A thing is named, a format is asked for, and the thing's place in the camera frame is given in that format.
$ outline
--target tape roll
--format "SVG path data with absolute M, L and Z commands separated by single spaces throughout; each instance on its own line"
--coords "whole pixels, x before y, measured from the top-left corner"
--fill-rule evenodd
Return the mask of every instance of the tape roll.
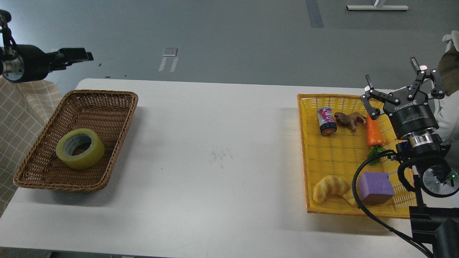
M 83 153 L 72 155 L 83 144 L 90 146 Z M 73 169 L 85 169 L 94 166 L 104 155 L 105 147 L 97 134 L 91 129 L 76 129 L 64 135 L 56 146 L 57 156 Z

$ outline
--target yellow basket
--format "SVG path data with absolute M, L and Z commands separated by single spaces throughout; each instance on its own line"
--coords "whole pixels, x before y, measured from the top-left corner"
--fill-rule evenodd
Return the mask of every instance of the yellow basket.
M 301 146 L 303 156 L 304 196 L 308 213 L 329 213 L 339 215 L 365 215 L 360 209 L 350 205 L 338 195 L 331 195 L 323 203 L 313 201 L 313 188 L 323 177 L 335 175 L 352 182 L 356 169 L 367 159 L 369 149 L 366 140 L 366 126 L 357 124 L 357 131 L 338 126 L 331 136 L 320 133 L 317 109 L 330 106 L 333 113 L 350 114 L 359 112 L 364 117 L 367 112 L 360 96 L 337 94 L 298 94 Z M 370 101 L 374 107 L 382 109 L 379 101 Z M 384 148 L 395 150 L 398 143 L 387 115 L 378 118 L 378 125 L 384 137 Z M 387 158 L 375 166 L 366 166 L 364 171 L 387 172 L 394 188 L 394 196 L 384 204 L 367 205 L 377 217 L 409 219 L 409 206 L 416 205 L 416 197 L 402 186 L 397 177 L 398 162 Z M 410 180 L 412 171 L 406 170 Z

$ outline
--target purple sponge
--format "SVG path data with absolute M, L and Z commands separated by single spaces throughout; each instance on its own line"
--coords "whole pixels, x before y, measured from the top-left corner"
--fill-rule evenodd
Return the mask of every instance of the purple sponge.
M 364 172 L 357 183 L 360 199 L 363 202 L 385 203 L 394 195 L 388 173 Z

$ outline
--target wicker basket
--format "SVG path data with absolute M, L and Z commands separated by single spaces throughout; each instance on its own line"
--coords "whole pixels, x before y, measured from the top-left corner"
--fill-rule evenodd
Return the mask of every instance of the wicker basket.
M 369 149 L 366 143 L 366 127 L 358 123 L 357 131 L 351 132 L 338 125 L 338 130 L 331 136 L 320 133 L 317 109 L 330 106 L 333 113 L 350 114 L 360 112 L 367 116 L 360 96 L 332 94 L 299 94 L 297 96 L 300 118 L 301 145 L 303 156 L 304 190 L 308 213 L 330 213 L 343 215 L 365 215 L 360 209 L 351 206 L 340 196 L 328 196 L 323 203 L 313 201 L 313 188 L 323 177 L 336 175 L 352 182 L 356 169 L 367 159 Z M 371 105 L 382 109 L 382 103 L 371 101 Z M 384 137 L 384 148 L 395 150 L 397 144 L 394 130 L 386 115 L 378 118 L 378 125 Z M 408 192 L 398 181 L 398 162 L 386 158 L 375 166 L 366 166 L 363 171 L 387 172 L 395 195 L 391 200 L 380 205 L 367 205 L 378 217 L 409 219 L 409 206 L 416 205 L 416 197 Z M 406 177 L 411 178 L 410 170 Z
M 129 129 L 138 96 L 128 91 L 73 90 L 67 93 L 38 136 L 13 182 L 19 187 L 62 191 L 104 188 Z M 68 132 L 89 128 L 105 146 L 93 167 L 73 170 L 56 155 L 57 142 Z

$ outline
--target soda can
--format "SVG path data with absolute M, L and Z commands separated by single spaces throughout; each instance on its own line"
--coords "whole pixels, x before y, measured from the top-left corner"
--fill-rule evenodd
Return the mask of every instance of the soda can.
M 319 119 L 320 132 L 323 135 L 332 135 L 336 132 L 336 122 L 333 118 L 331 107 L 325 106 L 317 110 L 317 118 Z

